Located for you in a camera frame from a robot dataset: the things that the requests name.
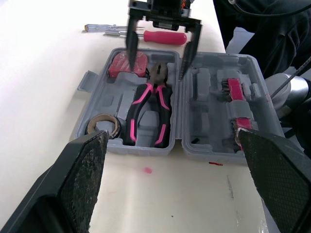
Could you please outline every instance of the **screwdriver handle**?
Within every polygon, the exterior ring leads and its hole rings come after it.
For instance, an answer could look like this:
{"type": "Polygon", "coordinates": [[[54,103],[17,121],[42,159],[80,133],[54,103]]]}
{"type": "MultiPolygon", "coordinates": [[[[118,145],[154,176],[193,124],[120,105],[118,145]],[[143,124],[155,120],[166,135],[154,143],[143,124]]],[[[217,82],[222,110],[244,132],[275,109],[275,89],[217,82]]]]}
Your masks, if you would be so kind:
{"type": "Polygon", "coordinates": [[[184,33],[145,31],[143,37],[144,41],[152,41],[167,45],[183,45],[187,41],[187,36],[184,33]]]}

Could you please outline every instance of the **black cable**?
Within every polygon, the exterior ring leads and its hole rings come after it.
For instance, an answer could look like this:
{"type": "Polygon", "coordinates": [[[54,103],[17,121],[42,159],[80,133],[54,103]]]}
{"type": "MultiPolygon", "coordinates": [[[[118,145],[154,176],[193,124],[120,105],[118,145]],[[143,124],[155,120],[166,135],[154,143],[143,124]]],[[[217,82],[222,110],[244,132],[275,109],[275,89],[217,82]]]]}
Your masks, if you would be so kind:
{"type": "Polygon", "coordinates": [[[282,90],[295,76],[297,76],[310,62],[311,62],[311,57],[309,57],[309,59],[306,60],[305,63],[302,64],[302,66],[271,95],[271,98],[276,96],[276,94],[279,93],[280,90],[282,90]]]}
{"type": "Polygon", "coordinates": [[[301,8],[300,10],[297,10],[297,11],[292,11],[292,12],[287,12],[287,13],[281,13],[281,14],[255,14],[255,13],[250,13],[250,12],[247,12],[245,10],[243,10],[238,4],[238,0],[228,0],[230,4],[232,4],[234,6],[234,8],[244,14],[244,15],[247,15],[247,16],[252,16],[252,17],[286,17],[286,16],[292,16],[292,15],[296,15],[298,13],[301,13],[303,11],[306,11],[308,10],[309,8],[311,8],[311,4],[307,5],[306,7],[304,8],[301,8]]]}

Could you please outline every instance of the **robotic arm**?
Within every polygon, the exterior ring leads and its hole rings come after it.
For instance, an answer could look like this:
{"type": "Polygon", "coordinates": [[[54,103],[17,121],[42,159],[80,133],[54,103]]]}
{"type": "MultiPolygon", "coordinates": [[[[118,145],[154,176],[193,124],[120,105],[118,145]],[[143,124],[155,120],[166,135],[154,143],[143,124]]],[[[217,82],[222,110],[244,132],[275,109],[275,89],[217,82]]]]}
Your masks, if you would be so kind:
{"type": "Polygon", "coordinates": [[[187,43],[182,60],[179,80],[182,80],[191,65],[201,33],[201,21],[189,18],[189,0],[148,0],[148,2],[130,0],[129,20],[126,36],[126,48],[131,70],[134,69],[136,52],[138,47],[138,36],[136,26],[144,17],[146,21],[153,21],[155,28],[163,28],[177,31],[179,26],[185,27],[186,32],[191,32],[191,41],[187,43]]]}

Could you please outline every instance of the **pink stain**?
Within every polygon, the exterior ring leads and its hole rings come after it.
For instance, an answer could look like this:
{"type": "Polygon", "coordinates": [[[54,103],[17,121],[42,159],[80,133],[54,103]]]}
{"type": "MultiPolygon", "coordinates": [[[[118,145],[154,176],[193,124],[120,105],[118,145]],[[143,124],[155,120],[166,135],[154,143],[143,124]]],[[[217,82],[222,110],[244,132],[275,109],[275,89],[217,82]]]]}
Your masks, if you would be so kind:
{"type": "Polygon", "coordinates": [[[144,168],[144,172],[148,173],[148,174],[151,174],[152,173],[152,169],[150,167],[145,167],[144,168]]]}

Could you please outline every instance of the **pliers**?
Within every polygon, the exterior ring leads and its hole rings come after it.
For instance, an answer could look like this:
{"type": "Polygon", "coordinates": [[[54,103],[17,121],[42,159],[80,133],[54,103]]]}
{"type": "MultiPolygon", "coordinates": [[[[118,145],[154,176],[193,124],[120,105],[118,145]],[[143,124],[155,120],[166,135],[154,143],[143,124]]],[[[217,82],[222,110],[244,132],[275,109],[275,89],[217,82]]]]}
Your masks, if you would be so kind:
{"type": "Polygon", "coordinates": [[[135,145],[137,140],[137,123],[139,113],[148,98],[155,91],[160,118],[155,147],[165,148],[168,146],[171,130],[170,118],[172,108],[170,100],[172,89],[166,86],[167,74],[167,64],[159,62],[151,69],[147,83],[141,84],[137,87],[134,101],[132,102],[126,117],[126,131],[123,139],[123,143],[125,145],[135,145]]]}

